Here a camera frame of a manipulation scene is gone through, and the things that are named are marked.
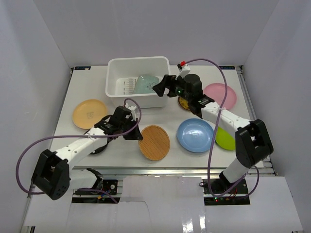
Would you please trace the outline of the light blue square ceramic plate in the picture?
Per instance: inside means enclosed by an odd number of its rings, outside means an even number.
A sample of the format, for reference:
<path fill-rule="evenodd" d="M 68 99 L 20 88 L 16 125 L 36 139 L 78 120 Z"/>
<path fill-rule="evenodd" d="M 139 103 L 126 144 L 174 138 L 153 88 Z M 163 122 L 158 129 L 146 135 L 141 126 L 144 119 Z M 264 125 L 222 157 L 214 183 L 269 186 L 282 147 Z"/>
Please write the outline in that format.
<path fill-rule="evenodd" d="M 153 86 L 157 85 L 160 79 L 152 75 L 140 75 L 135 84 L 133 94 L 153 94 Z"/>

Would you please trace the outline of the woven bamboo round plate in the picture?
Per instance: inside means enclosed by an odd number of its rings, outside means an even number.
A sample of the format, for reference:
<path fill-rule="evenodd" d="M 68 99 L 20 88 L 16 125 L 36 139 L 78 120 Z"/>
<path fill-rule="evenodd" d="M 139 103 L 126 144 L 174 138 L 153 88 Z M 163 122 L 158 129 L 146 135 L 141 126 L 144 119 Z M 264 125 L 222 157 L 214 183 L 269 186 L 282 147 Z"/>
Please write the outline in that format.
<path fill-rule="evenodd" d="M 171 143 L 166 131 L 157 126 L 150 125 L 141 132 L 143 139 L 139 141 L 139 149 L 143 156 L 151 161 L 160 161 L 169 153 Z"/>

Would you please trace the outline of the amber patterned glass plate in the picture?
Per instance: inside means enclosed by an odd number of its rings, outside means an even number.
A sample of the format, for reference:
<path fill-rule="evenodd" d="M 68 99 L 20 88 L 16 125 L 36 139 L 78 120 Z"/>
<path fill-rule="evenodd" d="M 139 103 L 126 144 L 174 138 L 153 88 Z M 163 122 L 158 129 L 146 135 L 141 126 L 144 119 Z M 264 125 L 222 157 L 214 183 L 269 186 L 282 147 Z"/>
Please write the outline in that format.
<path fill-rule="evenodd" d="M 179 106 L 180 106 L 181 108 L 183 108 L 184 110 L 190 111 L 189 106 L 188 106 L 188 102 L 187 102 L 185 99 L 179 97 L 179 98 L 178 98 L 178 104 L 179 104 Z"/>

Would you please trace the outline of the black round plate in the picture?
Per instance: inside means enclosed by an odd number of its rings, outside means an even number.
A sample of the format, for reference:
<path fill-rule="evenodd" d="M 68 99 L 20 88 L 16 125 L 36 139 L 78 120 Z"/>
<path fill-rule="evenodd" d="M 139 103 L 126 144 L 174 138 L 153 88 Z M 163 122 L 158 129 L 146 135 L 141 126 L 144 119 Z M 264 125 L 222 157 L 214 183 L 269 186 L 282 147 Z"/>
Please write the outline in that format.
<path fill-rule="evenodd" d="M 99 147 L 97 149 L 95 149 L 93 152 L 90 153 L 90 155 L 96 155 L 96 154 L 99 154 L 101 152 L 103 152 L 106 148 L 107 148 L 107 144 L 102 146 L 102 147 Z"/>

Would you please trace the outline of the orange round plastic plate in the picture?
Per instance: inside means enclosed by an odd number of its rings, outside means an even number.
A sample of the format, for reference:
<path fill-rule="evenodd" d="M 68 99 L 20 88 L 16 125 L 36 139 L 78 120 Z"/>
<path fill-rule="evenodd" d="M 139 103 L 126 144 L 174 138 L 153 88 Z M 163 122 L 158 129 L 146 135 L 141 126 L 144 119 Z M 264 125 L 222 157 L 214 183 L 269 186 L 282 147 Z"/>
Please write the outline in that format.
<path fill-rule="evenodd" d="M 81 129 L 90 129 L 107 115 L 107 107 L 100 100 L 90 99 L 79 103 L 72 113 L 72 121 Z"/>

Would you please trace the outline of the pink round plate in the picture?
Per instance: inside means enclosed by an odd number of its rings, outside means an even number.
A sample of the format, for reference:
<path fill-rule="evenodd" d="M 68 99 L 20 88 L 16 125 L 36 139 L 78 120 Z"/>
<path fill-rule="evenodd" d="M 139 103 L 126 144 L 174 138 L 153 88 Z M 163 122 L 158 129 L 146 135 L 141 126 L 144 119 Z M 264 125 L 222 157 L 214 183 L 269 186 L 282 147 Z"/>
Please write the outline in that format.
<path fill-rule="evenodd" d="M 212 83 L 206 86 L 203 93 L 208 97 L 214 99 L 219 105 L 221 105 L 225 97 L 225 85 L 223 83 Z M 237 95 L 235 91 L 228 86 L 227 87 L 227 97 L 225 99 L 223 107 L 227 110 L 232 109 L 237 102 Z"/>

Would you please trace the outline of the blue round plate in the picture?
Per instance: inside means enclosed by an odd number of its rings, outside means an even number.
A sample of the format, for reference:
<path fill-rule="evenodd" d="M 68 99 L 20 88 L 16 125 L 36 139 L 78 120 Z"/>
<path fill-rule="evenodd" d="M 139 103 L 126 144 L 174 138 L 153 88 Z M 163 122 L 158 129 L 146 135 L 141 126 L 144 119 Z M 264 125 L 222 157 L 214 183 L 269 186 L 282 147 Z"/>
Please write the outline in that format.
<path fill-rule="evenodd" d="M 176 132 L 179 144 L 194 153 L 203 153 L 210 149 L 214 129 L 204 120 L 190 118 L 183 121 Z"/>

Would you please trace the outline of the green round plate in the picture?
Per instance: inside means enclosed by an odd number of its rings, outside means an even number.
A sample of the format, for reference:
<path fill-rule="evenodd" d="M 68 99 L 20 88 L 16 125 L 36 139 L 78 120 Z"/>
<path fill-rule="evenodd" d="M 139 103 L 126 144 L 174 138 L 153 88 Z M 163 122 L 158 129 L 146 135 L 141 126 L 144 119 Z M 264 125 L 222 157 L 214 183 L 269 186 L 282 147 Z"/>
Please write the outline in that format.
<path fill-rule="evenodd" d="M 236 148 L 234 137 L 220 127 L 217 129 L 215 141 L 225 150 L 235 150 Z"/>

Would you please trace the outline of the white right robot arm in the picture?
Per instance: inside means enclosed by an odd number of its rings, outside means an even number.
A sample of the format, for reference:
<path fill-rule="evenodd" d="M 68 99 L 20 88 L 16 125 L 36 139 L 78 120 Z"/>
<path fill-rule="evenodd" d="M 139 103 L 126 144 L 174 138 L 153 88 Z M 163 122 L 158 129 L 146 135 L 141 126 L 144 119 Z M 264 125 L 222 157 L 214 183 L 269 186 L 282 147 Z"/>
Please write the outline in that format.
<path fill-rule="evenodd" d="M 184 78 L 165 75 L 161 82 L 153 87 L 162 97 L 168 90 L 168 97 L 181 97 L 188 102 L 189 110 L 199 118 L 216 124 L 235 138 L 236 158 L 219 175 L 219 185 L 224 193 L 232 193 L 237 188 L 237 180 L 251 167 L 273 153 L 274 148 L 265 123 L 242 118 L 225 110 L 214 99 L 203 93 L 198 75 L 188 74 Z"/>

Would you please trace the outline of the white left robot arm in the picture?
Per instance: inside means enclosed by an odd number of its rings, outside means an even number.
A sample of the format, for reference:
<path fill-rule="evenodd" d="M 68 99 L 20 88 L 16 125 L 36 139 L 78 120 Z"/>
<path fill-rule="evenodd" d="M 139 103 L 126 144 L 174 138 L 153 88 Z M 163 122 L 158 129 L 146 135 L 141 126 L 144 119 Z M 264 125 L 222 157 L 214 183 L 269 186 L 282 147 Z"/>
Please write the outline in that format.
<path fill-rule="evenodd" d="M 74 167 L 90 154 L 102 152 L 107 145 L 119 138 L 141 141 L 142 133 L 139 123 L 142 111 L 135 101 L 132 106 L 126 98 L 123 105 L 118 106 L 112 115 L 103 117 L 84 135 L 76 136 L 76 140 L 60 149 L 43 151 L 32 175 L 32 183 L 52 200 L 60 199 L 69 189 L 93 194 L 103 193 L 103 177 L 100 172 L 86 168 L 74 170 Z"/>

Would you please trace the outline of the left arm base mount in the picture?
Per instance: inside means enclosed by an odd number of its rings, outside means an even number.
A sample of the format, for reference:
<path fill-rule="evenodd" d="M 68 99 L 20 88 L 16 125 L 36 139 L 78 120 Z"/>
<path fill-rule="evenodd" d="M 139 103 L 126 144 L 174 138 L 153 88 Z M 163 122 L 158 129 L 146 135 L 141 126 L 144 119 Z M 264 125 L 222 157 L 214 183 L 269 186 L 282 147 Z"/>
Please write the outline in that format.
<path fill-rule="evenodd" d="M 73 203 L 117 204 L 119 181 L 105 179 L 103 175 L 92 169 L 73 170 L 70 189 L 73 190 Z"/>

